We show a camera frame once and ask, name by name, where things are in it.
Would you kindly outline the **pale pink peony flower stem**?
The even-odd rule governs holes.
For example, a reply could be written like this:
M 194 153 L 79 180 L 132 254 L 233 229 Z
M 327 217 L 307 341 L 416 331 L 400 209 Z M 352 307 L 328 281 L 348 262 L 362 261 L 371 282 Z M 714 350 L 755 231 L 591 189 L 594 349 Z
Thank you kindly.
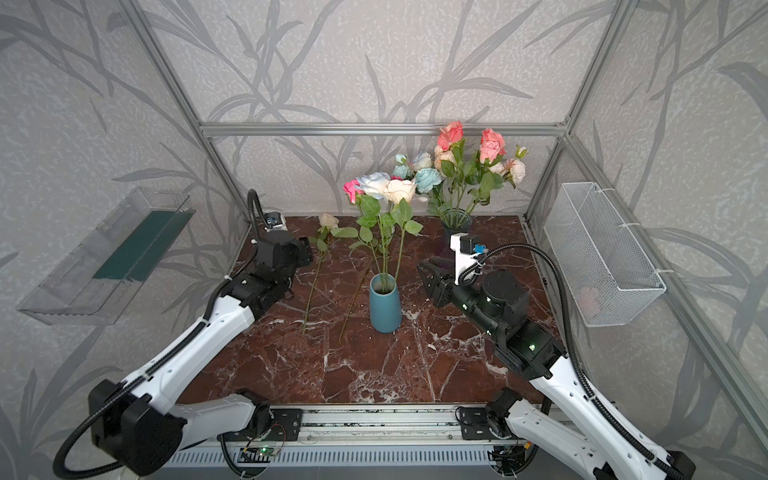
M 526 175 L 526 166 L 522 159 L 527 155 L 528 149 L 518 145 L 515 153 L 508 159 L 501 159 L 490 167 L 490 171 L 500 175 L 505 181 L 517 187 Z

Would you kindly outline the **blue white rose stem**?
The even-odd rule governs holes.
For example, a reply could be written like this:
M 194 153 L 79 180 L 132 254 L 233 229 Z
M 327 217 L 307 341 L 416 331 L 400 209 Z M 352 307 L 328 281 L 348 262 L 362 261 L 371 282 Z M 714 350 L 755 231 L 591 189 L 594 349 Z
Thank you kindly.
M 418 172 L 425 168 L 432 168 L 433 167 L 432 156 L 429 152 L 422 152 L 414 157 L 411 164 L 415 172 Z

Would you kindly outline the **purple blue glass vase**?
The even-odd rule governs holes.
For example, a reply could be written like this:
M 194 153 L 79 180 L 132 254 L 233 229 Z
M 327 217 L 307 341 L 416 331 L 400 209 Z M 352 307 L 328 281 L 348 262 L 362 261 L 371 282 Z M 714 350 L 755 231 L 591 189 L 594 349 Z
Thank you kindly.
M 451 252 L 451 237 L 457 233 L 468 233 L 472 225 L 472 217 L 463 209 L 450 208 L 440 216 L 440 219 L 443 230 L 436 253 L 438 256 L 448 256 Z

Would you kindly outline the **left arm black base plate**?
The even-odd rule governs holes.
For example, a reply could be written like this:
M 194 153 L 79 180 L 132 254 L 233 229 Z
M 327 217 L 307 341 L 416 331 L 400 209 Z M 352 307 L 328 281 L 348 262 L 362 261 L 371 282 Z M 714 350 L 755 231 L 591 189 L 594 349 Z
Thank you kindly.
M 271 409 L 271 424 L 263 439 L 269 442 L 296 442 L 304 411 L 298 408 Z

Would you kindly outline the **cream white rose stem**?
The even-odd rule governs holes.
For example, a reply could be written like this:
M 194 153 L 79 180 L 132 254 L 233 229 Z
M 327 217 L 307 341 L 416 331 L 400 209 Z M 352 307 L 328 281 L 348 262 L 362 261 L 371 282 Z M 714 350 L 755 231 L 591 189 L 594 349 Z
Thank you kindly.
M 423 225 L 413 219 L 411 203 L 416 195 L 416 184 L 411 180 L 390 180 L 384 189 L 385 198 L 392 204 L 390 215 L 400 231 L 397 264 L 394 278 L 398 280 L 407 234 L 418 236 Z

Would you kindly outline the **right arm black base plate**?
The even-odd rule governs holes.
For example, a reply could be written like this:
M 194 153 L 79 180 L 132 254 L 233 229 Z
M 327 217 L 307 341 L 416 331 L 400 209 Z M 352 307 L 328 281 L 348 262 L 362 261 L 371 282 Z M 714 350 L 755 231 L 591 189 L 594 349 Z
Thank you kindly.
M 454 417 L 461 429 L 461 437 L 466 441 L 495 440 L 488 423 L 484 407 L 459 406 L 454 410 Z

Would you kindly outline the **light blue white rose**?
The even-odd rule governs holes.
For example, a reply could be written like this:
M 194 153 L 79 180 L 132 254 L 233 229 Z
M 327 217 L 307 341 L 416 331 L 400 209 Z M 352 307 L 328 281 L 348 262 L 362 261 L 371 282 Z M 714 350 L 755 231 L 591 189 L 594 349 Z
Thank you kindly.
M 378 269 L 378 293 L 390 293 L 394 281 L 389 278 L 389 247 L 394 234 L 394 220 L 389 210 L 391 202 L 387 197 L 391 177 L 387 173 L 375 172 L 358 177 L 353 184 L 354 205 L 361 217 L 358 219 L 358 242 L 368 248 Z

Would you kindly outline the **peach cream rose stem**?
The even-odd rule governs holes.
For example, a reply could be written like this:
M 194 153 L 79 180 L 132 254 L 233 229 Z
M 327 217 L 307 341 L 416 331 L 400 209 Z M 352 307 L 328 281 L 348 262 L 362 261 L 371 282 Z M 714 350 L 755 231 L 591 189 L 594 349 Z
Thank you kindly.
M 301 329 L 302 334 L 304 334 L 307 330 L 310 311 L 312 309 L 312 303 L 314 300 L 319 276 L 320 276 L 324 261 L 328 256 L 328 254 L 330 253 L 331 245 L 333 242 L 332 231 L 339 227 L 339 220 L 335 216 L 331 215 L 330 213 L 322 213 L 318 217 L 318 220 L 319 220 L 319 228 L 317 230 L 317 235 L 310 239 L 310 243 L 316 247 L 318 251 L 318 255 L 317 255 L 317 265 L 315 267 L 313 279 L 310 284 L 310 291 L 309 291 L 307 302 L 305 305 L 304 316 L 302 320 L 302 329 Z

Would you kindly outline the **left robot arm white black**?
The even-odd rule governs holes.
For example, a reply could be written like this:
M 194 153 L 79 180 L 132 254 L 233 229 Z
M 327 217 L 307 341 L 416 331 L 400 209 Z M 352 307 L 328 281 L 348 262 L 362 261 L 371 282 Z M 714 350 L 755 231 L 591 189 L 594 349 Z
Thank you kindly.
M 189 405 L 178 400 L 231 340 L 290 293 L 297 269 L 312 260 L 306 237 L 280 229 L 261 236 L 250 261 L 214 290 L 193 325 L 121 382 L 104 380 L 90 392 L 89 415 L 59 447 L 54 475 L 87 479 L 125 467 L 146 476 L 210 438 L 269 432 L 268 400 L 247 389 Z

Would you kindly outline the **teal ceramic cylinder vase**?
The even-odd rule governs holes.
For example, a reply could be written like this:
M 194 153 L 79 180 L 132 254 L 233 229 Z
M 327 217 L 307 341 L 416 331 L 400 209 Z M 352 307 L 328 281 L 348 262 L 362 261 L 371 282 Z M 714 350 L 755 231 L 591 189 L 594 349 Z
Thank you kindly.
M 398 286 L 390 274 L 376 274 L 369 285 L 370 320 L 380 333 L 396 331 L 402 322 Z

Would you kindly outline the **pink rose flower stem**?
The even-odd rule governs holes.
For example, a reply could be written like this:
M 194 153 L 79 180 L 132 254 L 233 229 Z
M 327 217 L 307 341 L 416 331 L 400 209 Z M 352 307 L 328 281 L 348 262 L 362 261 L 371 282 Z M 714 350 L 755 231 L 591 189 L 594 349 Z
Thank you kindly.
M 477 206 L 488 205 L 493 190 L 499 189 L 505 176 L 504 157 L 506 142 L 503 136 L 492 129 L 481 134 L 480 147 L 474 159 L 465 168 L 465 183 L 470 187 L 471 197 L 468 213 Z

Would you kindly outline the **dark pink rose stem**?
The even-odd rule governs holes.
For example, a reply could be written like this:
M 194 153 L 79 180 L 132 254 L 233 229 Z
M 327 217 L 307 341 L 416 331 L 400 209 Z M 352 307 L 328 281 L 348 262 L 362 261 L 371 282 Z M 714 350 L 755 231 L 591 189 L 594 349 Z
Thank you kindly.
M 454 121 L 440 130 L 437 145 L 445 150 L 450 149 L 455 157 L 455 164 L 444 164 L 440 172 L 445 178 L 445 185 L 449 196 L 446 201 L 452 208 L 459 208 L 465 190 L 464 175 L 464 127 L 460 121 Z

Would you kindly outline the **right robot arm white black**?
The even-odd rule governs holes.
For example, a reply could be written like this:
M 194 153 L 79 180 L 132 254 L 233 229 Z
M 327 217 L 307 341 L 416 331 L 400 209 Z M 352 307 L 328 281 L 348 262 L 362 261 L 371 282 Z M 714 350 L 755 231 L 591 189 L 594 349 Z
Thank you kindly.
M 580 379 L 563 344 L 526 315 L 528 293 L 507 271 L 488 274 L 478 287 L 460 285 L 431 262 L 418 266 L 427 296 L 454 305 L 494 343 L 495 356 L 527 380 L 570 420 L 569 426 L 505 388 L 486 406 L 492 432 L 528 440 L 583 479 L 690 479 L 696 466 L 641 433 Z

